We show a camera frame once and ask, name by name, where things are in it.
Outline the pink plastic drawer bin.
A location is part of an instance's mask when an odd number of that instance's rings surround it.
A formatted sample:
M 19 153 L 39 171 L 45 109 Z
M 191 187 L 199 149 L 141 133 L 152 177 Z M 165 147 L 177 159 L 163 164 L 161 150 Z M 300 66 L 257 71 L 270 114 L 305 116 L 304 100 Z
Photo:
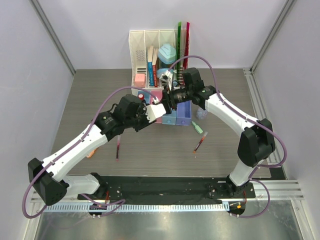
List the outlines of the pink plastic drawer bin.
M 158 102 L 161 101 L 161 99 L 162 99 L 162 92 L 161 91 L 151 91 L 151 93 L 157 97 Z M 154 102 L 154 99 L 153 99 L 152 96 L 150 96 L 149 103 L 153 104 L 153 102 Z M 156 123 L 157 124 L 162 124 L 162 117 L 157 118 L 156 119 Z

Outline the light blue drawer bin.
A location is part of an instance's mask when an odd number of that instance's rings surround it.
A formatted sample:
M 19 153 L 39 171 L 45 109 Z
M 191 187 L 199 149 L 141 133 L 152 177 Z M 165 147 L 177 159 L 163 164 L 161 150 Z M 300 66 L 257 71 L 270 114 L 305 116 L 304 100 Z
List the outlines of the light blue drawer bin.
M 177 111 L 173 110 L 170 114 L 162 116 L 162 124 L 164 125 L 175 125 L 177 121 Z

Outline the purple plastic drawer bin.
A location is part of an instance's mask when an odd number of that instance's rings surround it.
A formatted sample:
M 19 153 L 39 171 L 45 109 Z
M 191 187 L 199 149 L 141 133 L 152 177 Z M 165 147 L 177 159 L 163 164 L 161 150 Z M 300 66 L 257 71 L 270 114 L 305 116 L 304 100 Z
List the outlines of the purple plastic drawer bin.
M 192 121 L 191 101 L 181 102 L 177 105 L 176 125 L 189 126 Z

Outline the red pen refill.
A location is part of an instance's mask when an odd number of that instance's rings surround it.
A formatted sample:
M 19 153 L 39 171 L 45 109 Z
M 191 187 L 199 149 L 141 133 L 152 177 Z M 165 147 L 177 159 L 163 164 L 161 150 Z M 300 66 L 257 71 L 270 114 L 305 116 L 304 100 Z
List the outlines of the red pen refill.
M 117 136 L 117 145 L 116 145 L 116 161 L 119 161 L 119 152 L 120 152 L 121 136 Z
M 197 150 L 199 149 L 200 145 L 203 143 L 203 141 L 205 140 L 206 136 L 207 136 L 208 132 L 205 131 L 204 134 L 202 135 L 200 141 L 197 143 L 196 147 L 193 150 L 193 153 L 195 154 L 197 152 Z

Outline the blue plastic drawer bin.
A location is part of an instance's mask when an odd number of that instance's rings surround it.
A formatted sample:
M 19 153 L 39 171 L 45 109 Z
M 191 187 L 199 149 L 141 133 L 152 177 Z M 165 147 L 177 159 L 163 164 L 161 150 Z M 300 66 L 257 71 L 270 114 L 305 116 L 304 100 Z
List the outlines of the blue plastic drawer bin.
M 141 101 L 140 99 L 140 102 L 141 104 L 144 104 L 144 105 L 149 105 L 150 104 L 150 93 L 149 92 L 146 92 L 146 91 L 142 91 L 142 90 L 139 90 L 137 92 L 137 96 L 138 94 L 144 94 L 144 101 Z

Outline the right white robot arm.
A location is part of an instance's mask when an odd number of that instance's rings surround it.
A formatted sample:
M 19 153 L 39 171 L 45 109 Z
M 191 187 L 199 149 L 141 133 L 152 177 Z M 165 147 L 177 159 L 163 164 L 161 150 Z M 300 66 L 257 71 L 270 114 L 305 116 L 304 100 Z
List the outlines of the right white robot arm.
M 175 89 L 172 87 L 172 73 L 167 70 L 161 75 L 161 103 L 170 113 L 178 108 L 178 104 L 191 101 L 218 117 L 239 136 L 239 161 L 226 177 L 225 186 L 226 193 L 236 198 L 244 192 L 255 168 L 275 151 L 272 124 L 266 118 L 250 119 L 249 115 L 226 100 L 214 86 L 206 86 L 196 68 L 184 70 L 182 77 L 184 87 Z

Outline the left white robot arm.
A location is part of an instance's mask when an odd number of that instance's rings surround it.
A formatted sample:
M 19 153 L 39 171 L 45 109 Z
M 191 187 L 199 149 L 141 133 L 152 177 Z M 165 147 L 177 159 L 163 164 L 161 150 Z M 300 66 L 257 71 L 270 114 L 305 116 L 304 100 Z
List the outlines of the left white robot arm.
M 87 194 L 100 200 L 107 192 L 97 173 L 68 176 L 68 172 L 94 149 L 121 135 L 125 129 L 139 131 L 155 121 L 153 105 L 127 94 L 108 111 L 100 112 L 79 136 L 43 160 L 28 163 L 29 180 L 47 206 L 70 195 Z

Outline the green transparent ruler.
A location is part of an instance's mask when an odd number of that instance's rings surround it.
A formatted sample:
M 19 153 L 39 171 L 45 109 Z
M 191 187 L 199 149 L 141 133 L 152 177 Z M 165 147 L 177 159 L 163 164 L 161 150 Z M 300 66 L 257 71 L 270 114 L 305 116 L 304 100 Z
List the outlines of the green transparent ruler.
M 181 27 L 182 27 L 182 22 L 178 22 L 177 25 L 177 42 L 176 42 L 176 58 L 177 60 L 180 59 L 180 53 L 181 53 Z M 180 73 L 180 62 L 176 64 L 176 74 L 179 75 Z

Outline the pink cube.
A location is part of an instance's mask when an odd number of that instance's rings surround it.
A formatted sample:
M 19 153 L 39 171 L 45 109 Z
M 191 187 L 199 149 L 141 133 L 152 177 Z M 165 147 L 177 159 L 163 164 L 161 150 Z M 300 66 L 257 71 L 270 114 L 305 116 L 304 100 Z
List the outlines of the pink cube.
M 137 73 L 134 77 L 134 86 L 138 88 L 146 87 L 146 74 L 145 73 Z

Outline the blue spine book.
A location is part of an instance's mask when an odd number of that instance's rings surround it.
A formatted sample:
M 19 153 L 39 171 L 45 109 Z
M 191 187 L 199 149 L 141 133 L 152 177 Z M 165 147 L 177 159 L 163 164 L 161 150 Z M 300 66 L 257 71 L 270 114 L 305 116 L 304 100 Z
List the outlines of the blue spine book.
M 155 86 L 154 73 L 153 73 L 153 53 L 154 53 L 154 46 L 150 45 L 147 50 L 147 69 L 148 69 L 150 87 Z

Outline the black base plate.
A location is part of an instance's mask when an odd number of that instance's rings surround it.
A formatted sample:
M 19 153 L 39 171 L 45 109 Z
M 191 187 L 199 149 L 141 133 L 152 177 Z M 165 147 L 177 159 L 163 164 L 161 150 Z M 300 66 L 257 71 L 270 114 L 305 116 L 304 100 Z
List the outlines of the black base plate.
M 220 204 L 223 199 L 254 199 L 251 182 L 232 187 L 225 178 L 101 176 L 102 189 L 88 197 L 127 205 L 205 205 Z

